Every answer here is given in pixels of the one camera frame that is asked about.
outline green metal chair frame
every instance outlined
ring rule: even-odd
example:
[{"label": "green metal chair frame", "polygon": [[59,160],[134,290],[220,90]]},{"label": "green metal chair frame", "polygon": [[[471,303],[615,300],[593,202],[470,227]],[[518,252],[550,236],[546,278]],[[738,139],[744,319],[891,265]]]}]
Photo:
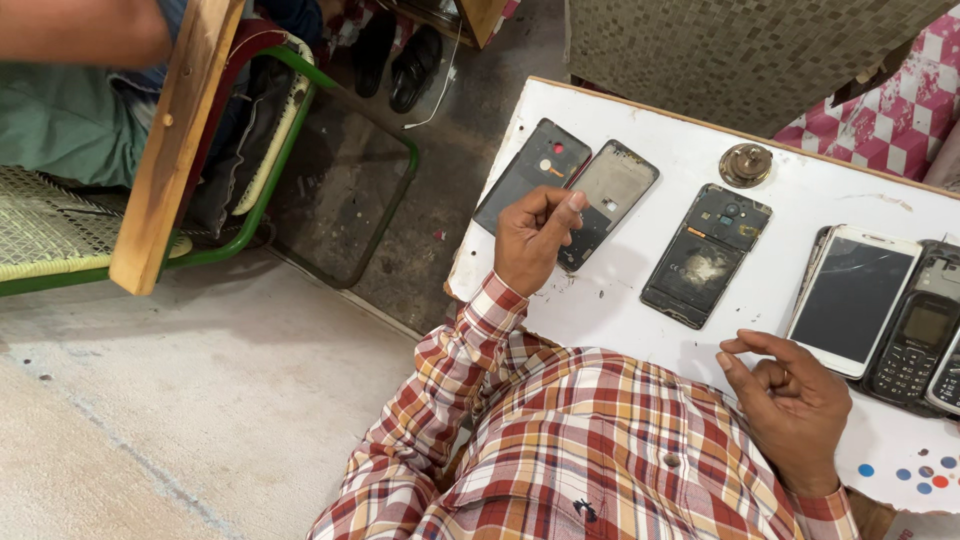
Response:
[{"label": "green metal chair frame", "polygon": [[[274,194],[276,183],[279,180],[280,175],[283,173],[283,167],[286,165],[287,159],[290,157],[290,152],[293,149],[294,143],[297,141],[297,136],[300,134],[300,127],[303,125],[303,120],[306,118],[306,115],[310,110],[310,104],[313,102],[316,89],[319,87],[322,88],[327,94],[337,98],[339,101],[346,102],[353,111],[367,117],[377,127],[384,130],[404,146],[406,146],[410,153],[410,160],[407,164],[406,171],[404,171],[403,177],[400,178],[399,184],[394,190],[394,194],[391,197],[390,202],[385,208],[383,215],[380,217],[380,221],[377,223],[376,228],[373,231],[373,235],[370,241],[368,241],[367,246],[360,257],[360,261],[354,267],[349,276],[347,276],[345,279],[337,278],[333,275],[327,274],[320,268],[317,268],[316,266],[306,262],[305,260],[302,260],[299,257],[288,254],[297,264],[300,264],[306,268],[307,271],[314,274],[331,287],[338,289],[350,288],[359,282],[361,276],[363,276],[364,270],[366,270],[367,265],[370,263],[370,259],[373,257],[373,252],[376,250],[377,245],[379,245],[380,240],[383,238],[383,234],[386,232],[387,226],[390,225],[391,220],[394,218],[396,208],[403,199],[403,195],[406,193],[407,187],[416,176],[417,167],[420,163],[420,151],[418,150],[417,145],[409,137],[400,133],[396,128],[387,125],[385,122],[382,122],[377,118],[370,118],[364,114],[363,108],[352,94],[347,92],[333,79],[327,77],[323,71],[318,69],[310,62],[304,60],[303,57],[298,55],[286,45],[276,45],[263,49],[257,53],[257,56],[260,55],[269,55],[282,61],[295,71],[303,74],[307,79],[310,80],[311,83],[313,83],[313,85],[311,85],[307,90],[306,96],[303,99],[303,103],[297,112],[297,116],[294,118],[293,126],[290,128],[290,133],[287,134],[287,137],[283,142],[283,146],[280,148],[280,154],[277,156],[276,162],[270,171],[270,175],[267,177],[267,182],[264,184],[263,190],[260,192],[260,196],[257,198],[253,208],[247,212],[247,217],[244,220],[243,226],[241,227],[237,236],[235,236],[224,246],[216,249],[195,251],[179,258],[169,258],[170,247],[173,246],[173,243],[177,238],[177,234],[179,233],[179,229],[174,228],[171,231],[170,241],[167,246],[167,253],[164,255],[164,263],[161,267],[160,275],[162,276],[163,269],[183,268],[186,266],[197,266],[199,264],[218,262],[220,260],[233,257],[234,255],[240,253],[240,251],[247,246],[247,244],[253,238],[253,234],[256,232],[257,226],[260,224],[260,220],[267,209],[267,205],[270,203],[270,198]],[[108,270],[108,267],[94,268],[91,270],[81,270],[78,272],[67,272],[64,274],[37,276],[35,278],[24,278],[20,280],[0,282],[0,297],[50,288],[64,287],[68,285],[104,281],[109,279]]]}]

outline white cable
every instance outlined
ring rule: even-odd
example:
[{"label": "white cable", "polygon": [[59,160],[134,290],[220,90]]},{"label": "white cable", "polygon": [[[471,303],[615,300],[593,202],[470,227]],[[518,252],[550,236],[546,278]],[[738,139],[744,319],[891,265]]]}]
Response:
[{"label": "white cable", "polygon": [[453,68],[453,59],[457,57],[457,45],[460,44],[460,32],[464,29],[464,19],[460,19],[460,27],[457,28],[457,40],[453,42],[453,54],[450,55],[450,66],[446,69],[446,79],[444,80],[444,91],[440,92],[440,99],[437,100],[437,107],[433,108],[433,112],[430,113],[430,117],[426,120],[423,120],[419,124],[407,124],[403,126],[404,130],[409,130],[410,128],[416,128],[417,126],[422,126],[423,124],[433,120],[434,114],[437,113],[437,109],[440,108],[440,103],[444,100],[446,96],[446,87],[450,84],[450,80],[457,75],[457,70]]}]

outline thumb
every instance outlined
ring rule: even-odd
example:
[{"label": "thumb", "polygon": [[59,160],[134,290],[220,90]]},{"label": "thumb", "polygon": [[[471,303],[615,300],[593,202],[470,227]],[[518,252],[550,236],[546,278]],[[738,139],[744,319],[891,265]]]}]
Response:
[{"label": "thumb", "polygon": [[777,406],[740,358],[730,353],[717,353],[717,363],[747,418],[753,423],[773,421]]},{"label": "thumb", "polygon": [[534,238],[538,246],[544,251],[555,252],[560,249],[570,229],[580,229],[583,220],[580,219],[580,210],[587,205],[587,194],[583,191],[573,191],[557,205],[550,219],[543,224],[540,232]]}]

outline phone keypad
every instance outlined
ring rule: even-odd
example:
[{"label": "phone keypad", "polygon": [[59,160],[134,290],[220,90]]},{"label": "phone keypad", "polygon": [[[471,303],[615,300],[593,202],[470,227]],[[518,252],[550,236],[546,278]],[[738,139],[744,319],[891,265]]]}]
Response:
[{"label": "phone keypad", "polygon": [[947,405],[960,407],[960,356],[953,355],[933,382],[932,394]]},{"label": "phone keypad", "polygon": [[920,349],[892,344],[880,359],[874,390],[884,398],[902,403],[922,398],[936,362],[936,356],[928,356]]}]

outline concrete floor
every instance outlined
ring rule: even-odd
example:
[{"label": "concrete floor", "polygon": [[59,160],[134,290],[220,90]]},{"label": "concrete floor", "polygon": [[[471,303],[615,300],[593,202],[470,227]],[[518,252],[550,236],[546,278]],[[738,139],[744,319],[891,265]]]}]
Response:
[{"label": "concrete floor", "polygon": [[414,369],[414,339],[263,250],[0,321],[4,539],[302,538]]},{"label": "concrete floor", "polygon": [[[444,43],[449,59],[453,40]],[[483,51],[457,50],[456,79],[434,119],[409,132],[420,170],[362,280],[351,290],[404,325],[427,332],[443,321],[443,290],[526,78],[565,81],[564,2],[521,2]],[[347,65],[346,56],[334,63]],[[448,63],[405,115],[388,107],[389,62],[369,114],[398,127],[429,117]],[[352,72],[327,69],[352,88]],[[327,273],[345,277],[358,259],[405,166],[404,147],[359,114],[318,96],[274,196],[277,241]],[[445,231],[438,240],[434,232]]]}]

